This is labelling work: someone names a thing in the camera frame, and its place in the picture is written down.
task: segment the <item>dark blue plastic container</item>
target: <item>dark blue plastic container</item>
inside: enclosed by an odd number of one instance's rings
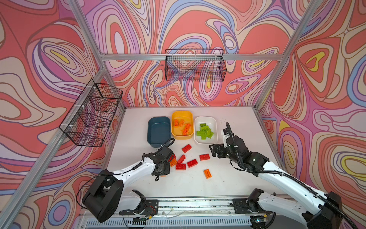
[[[159,148],[171,138],[170,119],[166,116],[154,117],[147,125],[147,142],[154,148]]]

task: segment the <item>white tabletop surface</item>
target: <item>white tabletop surface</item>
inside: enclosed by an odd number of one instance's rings
[[[242,138],[250,151],[257,151],[277,164],[273,152],[262,132],[251,107],[190,107],[190,108],[128,108],[124,115],[121,130],[107,169],[115,171],[125,168],[139,160],[143,153],[157,151],[147,142],[147,123],[156,116],[167,116],[171,119],[174,111],[188,110],[193,119],[197,116],[211,116],[217,121],[219,131],[226,128],[226,122],[231,126],[234,135]],[[220,133],[217,143],[222,143]],[[233,196],[249,195],[254,188],[266,192],[284,193],[269,182],[252,174],[235,170],[229,159],[212,157],[208,145],[198,144],[193,137],[189,140],[175,140],[169,148],[177,159],[183,154],[182,148],[190,144],[192,149],[185,153],[184,163],[193,159],[198,165],[186,170],[175,170],[166,177],[160,177],[155,182],[155,176],[139,179],[124,191],[137,189],[146,197],[180,197],[180,196]],[[200,154],[210,154],[209,160],[200,161]],[[209,169],[212,178],[206,179],[203,171]]]

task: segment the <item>pile of green bricks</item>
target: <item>pile of green bricks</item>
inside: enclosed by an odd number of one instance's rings
[[[206,125],[206,123],[201,123],[199,125],[199,130],[196,132],[197,136],[201,136],[202,140],[205,140],[206,137],[211,138],[213,136],[213,132],[211,129]]]

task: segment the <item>black wire basket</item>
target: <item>black wire basket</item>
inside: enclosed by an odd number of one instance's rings
[[[101,147],[122,93],[109,84],[94,83],[76,115],[64,130],[60,129],[75,145]]]
[[[226,64],[223,49],[166,49],[167,81],[223,82]]]

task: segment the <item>yellow plastic container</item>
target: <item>yellow plastic container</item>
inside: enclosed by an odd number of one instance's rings
[[[174,127],[174,120],[177,119],[178,121],[184,120],[183,126]],[[186,126],[186,123],[191,124],[191,128],[188,131],[187,135],[183,135],[182,131]],[[193,137],[194,134],[194,123],[193,123],[193,115],[189,111],[176,111],[172,115],[172,134],[173,137],[177,140],[186,140]]]

